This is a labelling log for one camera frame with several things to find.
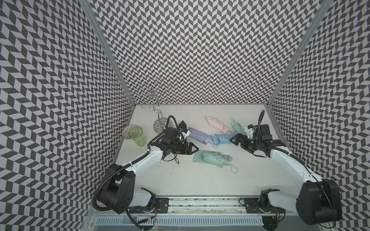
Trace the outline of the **mint green umbrella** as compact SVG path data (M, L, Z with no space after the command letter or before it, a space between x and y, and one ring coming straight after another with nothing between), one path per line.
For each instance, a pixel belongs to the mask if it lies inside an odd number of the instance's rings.
M231 168L231 172L236 174L238 169L231 164L232 157L229 155L224 155L221 152L213 152L213 151L198 151L195 153L195 157L193 159L194 163L200 164L208 164L214 165L219 168L223 168L224 166L229 166Z

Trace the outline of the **blue umbrella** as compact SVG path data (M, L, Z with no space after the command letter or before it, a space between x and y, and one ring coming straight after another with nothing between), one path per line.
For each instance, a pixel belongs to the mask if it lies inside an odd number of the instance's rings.
M221 134L221 135L211 135L210 142L214 148L218 148L218 146L223 144L232 144L230 141L236 134Z

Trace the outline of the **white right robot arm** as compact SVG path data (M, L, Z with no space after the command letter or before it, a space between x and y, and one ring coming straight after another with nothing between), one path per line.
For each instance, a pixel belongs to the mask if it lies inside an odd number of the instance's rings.
M252 137L233 135L230 142L255 155L262 151L265 156L279 164L299 188L298 195L283 193L278 189L261 191L259 208L269 213L281 208L299 215L307 225L340 221L343 217L340 187L310 170L286 144L273 139L268 125L252 127Z

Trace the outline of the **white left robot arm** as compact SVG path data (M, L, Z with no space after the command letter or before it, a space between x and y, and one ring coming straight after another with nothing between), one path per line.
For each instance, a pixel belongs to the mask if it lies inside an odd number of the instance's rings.
M92 205L97 211L112 210L121 214L127 210L139 209L152 212L156 205L156 195L152 191L135 187L139 173L163 161L169 154L193 155L199 148L187 142L180 129L166 128L147 145L147 151L123 165L112 164L106 170L101 185L96 189Z

